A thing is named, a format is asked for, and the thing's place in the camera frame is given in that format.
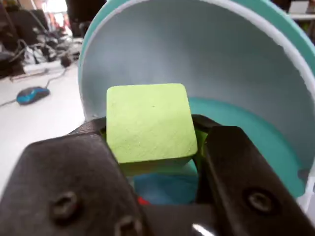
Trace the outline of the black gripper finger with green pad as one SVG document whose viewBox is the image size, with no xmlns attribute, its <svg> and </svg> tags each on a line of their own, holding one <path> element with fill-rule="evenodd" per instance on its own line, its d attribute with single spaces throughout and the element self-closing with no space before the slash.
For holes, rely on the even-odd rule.
<svg viewBox="0 0 315 236">
<path fill-rule="evenodd" d="M 104 118 L 28 145 L 0 202 L 3 236 L 148 236 L 135 193 L 103 138 Z"/>
<path fill-rule="evenodd" d="M 192 116 L 206 138 L 195 159 L 200 199 L 212 195 L 224 236 L 312 236 L 315 229 L 245 132 Z"/>
</svg>

